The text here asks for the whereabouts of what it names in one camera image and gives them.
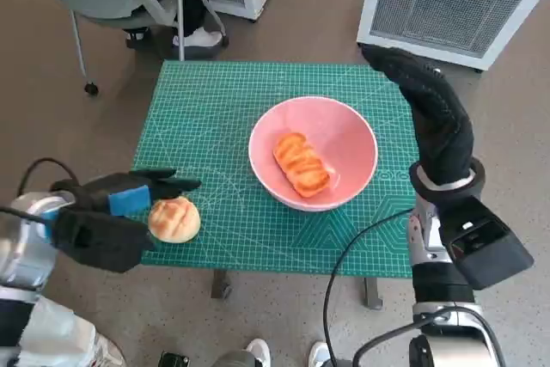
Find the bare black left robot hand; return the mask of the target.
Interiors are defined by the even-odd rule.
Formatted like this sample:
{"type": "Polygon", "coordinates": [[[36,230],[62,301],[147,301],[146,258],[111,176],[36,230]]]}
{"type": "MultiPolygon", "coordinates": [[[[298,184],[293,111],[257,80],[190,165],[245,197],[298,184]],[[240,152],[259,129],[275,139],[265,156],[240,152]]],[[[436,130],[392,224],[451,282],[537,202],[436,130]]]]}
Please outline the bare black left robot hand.
{"type": "Polygon", "coordinates": [[[178,178],[176,173],[175,168],[139,169],[108,174],[86,184],[73,179],[59,180],[52,184],[51,190],[71,193],[79,209],[122,217],[148,209],[157,200],[175,199],[201,186],[200,180],[178,178]]]}

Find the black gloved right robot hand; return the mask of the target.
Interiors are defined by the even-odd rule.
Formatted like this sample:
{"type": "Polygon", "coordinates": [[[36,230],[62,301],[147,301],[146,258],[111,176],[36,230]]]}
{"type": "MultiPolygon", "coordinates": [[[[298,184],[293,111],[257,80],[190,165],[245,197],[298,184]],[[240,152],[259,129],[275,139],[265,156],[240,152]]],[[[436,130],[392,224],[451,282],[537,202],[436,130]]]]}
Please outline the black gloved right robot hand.
{"type": "Polygon", "coordinates": [[[373,70],[395,83],[412,110],[419,161],[438,186],[469,176],[474,148],[471,120],[443,73],[410,52],[364,45],[373,70]]]}

